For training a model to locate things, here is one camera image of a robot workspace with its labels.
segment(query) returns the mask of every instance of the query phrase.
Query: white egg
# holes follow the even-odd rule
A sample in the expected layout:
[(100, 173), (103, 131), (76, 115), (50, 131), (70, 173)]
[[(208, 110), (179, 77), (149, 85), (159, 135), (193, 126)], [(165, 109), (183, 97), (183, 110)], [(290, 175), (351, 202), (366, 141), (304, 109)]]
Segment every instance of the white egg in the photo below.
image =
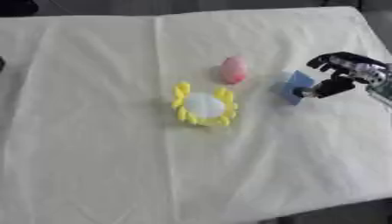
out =
[(225, 111), (225, 104), (210, 94), (190, 93), (184, 108), (199, 118), (219, 117)]

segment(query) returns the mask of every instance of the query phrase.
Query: white tablecloth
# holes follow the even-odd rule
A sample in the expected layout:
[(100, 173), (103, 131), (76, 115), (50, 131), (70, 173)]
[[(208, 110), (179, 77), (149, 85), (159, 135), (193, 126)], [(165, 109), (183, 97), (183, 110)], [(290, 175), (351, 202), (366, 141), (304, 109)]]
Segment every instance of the white tablecloth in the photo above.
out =
[[(0, 19), (0, 223), (256, 221), (392, 195), (388, 111), (363, 87), (287, 106), (269, 89), (321, 53), (391, 61), (351, 8)], [(228, 128), (180, 124), (172, 86), (249, 77)]]

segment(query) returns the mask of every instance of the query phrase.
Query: gray floor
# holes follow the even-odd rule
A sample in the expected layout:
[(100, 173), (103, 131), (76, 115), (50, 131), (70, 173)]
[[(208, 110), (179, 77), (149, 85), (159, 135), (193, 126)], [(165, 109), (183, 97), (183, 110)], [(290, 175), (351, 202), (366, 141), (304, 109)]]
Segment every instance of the gray floor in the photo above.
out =
[[(323, 0), (35, 0), (38, 16), (163, 15), (191, 11), (269, 9), (319, 6)], [(364, 0), (364, 16), (392, 50), (392, 0)], [(352, 5), (356, 0), (331, 0), (331, 5)], [(387, 224), (392, 206), (387, 200), (324, 209), (265, 223), (280, 224)]]

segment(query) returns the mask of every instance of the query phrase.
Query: pink ball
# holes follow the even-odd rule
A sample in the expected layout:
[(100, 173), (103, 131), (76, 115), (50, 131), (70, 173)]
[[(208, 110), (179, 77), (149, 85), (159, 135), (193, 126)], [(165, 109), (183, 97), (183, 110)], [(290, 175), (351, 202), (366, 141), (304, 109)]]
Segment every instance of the pink ball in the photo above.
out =
[(247, 72), (247, 65), (239, 56), (227, 58), (220, 66), (220, 76), (228, 84), (236, 84), (243, 81), (247, 76)]

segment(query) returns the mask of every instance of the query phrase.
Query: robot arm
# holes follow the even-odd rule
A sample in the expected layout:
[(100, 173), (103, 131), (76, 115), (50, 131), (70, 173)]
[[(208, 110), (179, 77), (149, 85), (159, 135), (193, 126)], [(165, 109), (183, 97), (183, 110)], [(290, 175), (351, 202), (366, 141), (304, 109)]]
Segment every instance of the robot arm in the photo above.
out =
[(354, 83), (366, 84), (366, 91), (375, 99), (392, 107), (392, 66), (350, 52), (320, 55), (307, 63), (308, 67), (333, 73), (328, 80), (312, 88), (299, 87), (294, 95), (324, 98), (355, 88)]
[(5, 67), (5, 60), (2, 57), (0, 57), (0, 73), (3, 71), (4, 67)]

